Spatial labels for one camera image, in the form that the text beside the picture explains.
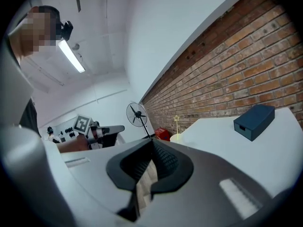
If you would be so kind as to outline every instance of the black pedestal fan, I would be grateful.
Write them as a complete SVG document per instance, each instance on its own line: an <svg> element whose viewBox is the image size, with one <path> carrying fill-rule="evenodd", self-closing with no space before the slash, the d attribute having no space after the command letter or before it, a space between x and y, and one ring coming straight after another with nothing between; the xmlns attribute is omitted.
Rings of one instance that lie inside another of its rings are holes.
<svg viewBox="0 0 303 227"><path fill-rule="evenodd" d="M147 129L145 127L147 123L146 111L140 104L129 104L126 108L126 116L132 125L136 127L143 126L148 137L150 138L150 135L148 134Z"/></svg>

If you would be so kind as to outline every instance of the brick wall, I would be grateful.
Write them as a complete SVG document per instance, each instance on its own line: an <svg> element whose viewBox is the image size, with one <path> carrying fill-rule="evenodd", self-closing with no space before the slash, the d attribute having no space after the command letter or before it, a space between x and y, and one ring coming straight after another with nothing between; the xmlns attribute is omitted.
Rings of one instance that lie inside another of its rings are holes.
<svg viewBox="0 0 303 227"><path fill-rule="evenodd" d="M254 104L288 106L303 127L303 44L276 0L240 0L204 31L143 99L154 127L176 133L197 119Z"/></svg>

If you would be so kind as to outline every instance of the wooden floor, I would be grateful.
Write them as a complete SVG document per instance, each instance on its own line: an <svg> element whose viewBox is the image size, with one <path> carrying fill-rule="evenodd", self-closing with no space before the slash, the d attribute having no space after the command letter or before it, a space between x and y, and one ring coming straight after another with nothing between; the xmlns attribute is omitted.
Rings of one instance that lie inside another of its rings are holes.
<svg viewBox="0 0 303 227"><path fill-rule="evenodd" d="M153 161L151 161L137 184L137 198L140 214L144 212L146 206L151 202L151 185L157 180L156 166Z"/></svg>

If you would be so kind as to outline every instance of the fan blade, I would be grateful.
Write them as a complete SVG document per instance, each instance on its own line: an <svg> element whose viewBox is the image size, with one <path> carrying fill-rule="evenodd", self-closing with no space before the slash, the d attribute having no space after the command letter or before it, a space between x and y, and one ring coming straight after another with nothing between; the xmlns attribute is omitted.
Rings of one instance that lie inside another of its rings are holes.
<svg viewBox="0 0 303 227"><path fill-rule="evenodd" d="M134 109L133 109L133 107L130 105L130 107L132 108L132 111L135 113L135 111L134 111Z"/></svg>

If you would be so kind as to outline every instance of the ceiling light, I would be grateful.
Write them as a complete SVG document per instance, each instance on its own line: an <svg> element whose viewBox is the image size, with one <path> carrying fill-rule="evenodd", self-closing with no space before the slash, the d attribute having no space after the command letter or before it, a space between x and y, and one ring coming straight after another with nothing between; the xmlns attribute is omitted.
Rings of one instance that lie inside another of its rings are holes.
<svg viewBox="0 0 303 227"><path fill-rule="evenodd" d="M85 69L82 67L82 65L78 61L77 57L71 51L67 42L65 40L62 40L58 43L58 45L59 45L60 49L63 51L63 53L65 54L65 56L70 60L72 65L78 70L78 72L80 72L80 73L84 72Z"/></svg>

